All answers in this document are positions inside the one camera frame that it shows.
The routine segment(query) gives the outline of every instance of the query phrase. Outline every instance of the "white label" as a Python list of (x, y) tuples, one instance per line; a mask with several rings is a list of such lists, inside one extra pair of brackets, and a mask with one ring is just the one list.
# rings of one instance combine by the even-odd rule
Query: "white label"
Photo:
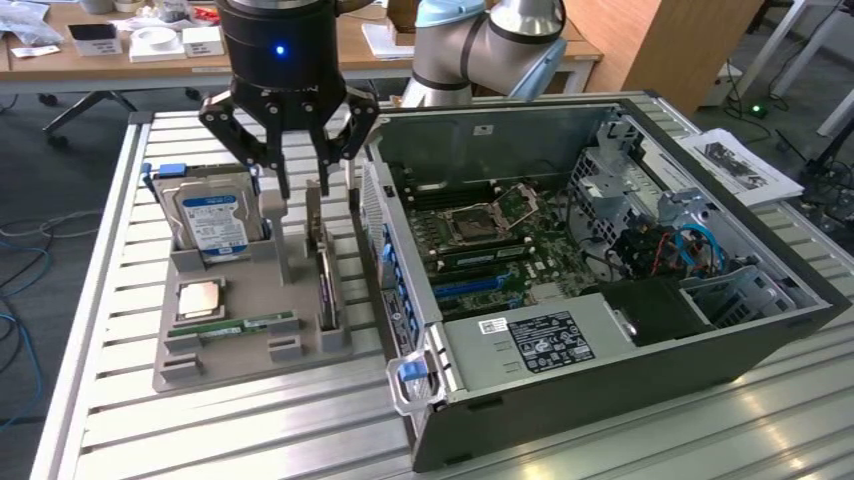
[(47, 55), (55, 52), (58, 52), (58, 47), (55, 45), (34, 48), (11, 48), (11, 54), (14, 54), (17, 58), (39, 57), (41, 55)]
[(524, 252), (524, 247), (508, 248), (505, 250), (498, 250), (496, 257), (509, 257), (510, 255), (518, 255), (521, 252)]
[(228, 255), (245, 250), (249, 240), (242, 222), (234, 218), (237, 197), (188, 198), (181, 203), (198, 250), (208, 255)]
[(492, 135), (492, 130), (494, 127), (492, 125), (474, 125), (473, 136), (480, 137), (482, 135)]
[(269, 322), (272, 322), (272, 319), (269, 318), (264, 318), (261, 320), (244, 320), (242, 326), (245, 328), (265, 327), (266, 325), (269, 325)]
[(492, 320), (480, 320), (477, 322), (480, 326), (480, 333), (488, 335), (489, 333), (506, 331), (506, 319), (504, 317), (493, 318)]
[(240, 327), (222, 328), (220, 330), (210, 330), (209, 332), (201, 332), (198, 338), (221, 337), (222, 335), (233, 335), (240, 333)]
[(480, 257), (462, 258), (456, 262), (456, 265), (468, 265), (469, 263), (488, 262), (493, 258), (494, 258), (493, 255), (482, 255)]
[(230, 73), (230, 67), (193, 67), (192, 73)]

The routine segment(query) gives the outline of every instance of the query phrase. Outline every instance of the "hard drive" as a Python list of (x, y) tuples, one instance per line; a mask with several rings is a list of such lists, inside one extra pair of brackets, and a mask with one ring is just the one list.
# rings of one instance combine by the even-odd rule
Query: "hard drive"
[(205, 263), (244, 258), (262, 240), (256, 177), (241, 165), (165, 164), (150, 176), (177, 250), (197, 248)]

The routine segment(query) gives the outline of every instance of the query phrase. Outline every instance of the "robotic arm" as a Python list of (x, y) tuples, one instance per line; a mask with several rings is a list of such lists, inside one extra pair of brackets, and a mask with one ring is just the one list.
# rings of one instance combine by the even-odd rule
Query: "robotic arm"
[[(281, 197), (289, 186), (281, 133), (308, 131), (317, 152), (320, 190), (340, 159), (352, 159), (378, 115), (376, 99), (344, 84), (337, 68), (334, 18), (369, 0), (217, 0), (233, 78), (226, 92), (205, 99), (202, 125), (244, 165), (276, 172)], [(325, 123), (345, 102), (349, 117), (329, 138)], [(265, 129), (257, 140), (234, 108)]]
[(533, 100), (560, 65), (565, 22), (561, 0), (500, 0), (488, 13), (482, 0), (421, 0), (402, 106), (466, 104), (470, 83)]

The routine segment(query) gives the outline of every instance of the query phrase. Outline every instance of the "open computer tower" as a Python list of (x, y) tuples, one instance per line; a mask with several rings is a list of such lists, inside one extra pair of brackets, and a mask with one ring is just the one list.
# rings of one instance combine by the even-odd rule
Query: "open computer tower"
[(629, 101), (393, 111), (366, 153), (416, 471), (732, 381), (848, 306)]

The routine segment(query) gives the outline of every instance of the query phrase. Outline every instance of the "red object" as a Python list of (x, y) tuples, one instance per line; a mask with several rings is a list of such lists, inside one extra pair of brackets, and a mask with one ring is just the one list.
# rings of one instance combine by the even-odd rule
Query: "red object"
[(649, 276), (655, 275), (655, 272), (657, 271), (657, 262), (660, 261), (659, 257), (661, 256), (661, 247), (664, 246), (664, 241), (668, 237), (669, 234), (665, 233), (664, 235), (661, 235), (661, 239), (657, 242), (657, 250), (655, 251), (655, 262), (652, 263), (652, 273), (649, 274)]
[(208, 7), (192, 7), (194, 18), (206, 22), (213, 22), (213, 25), (218, 25), (218, 12), (214, 8)]

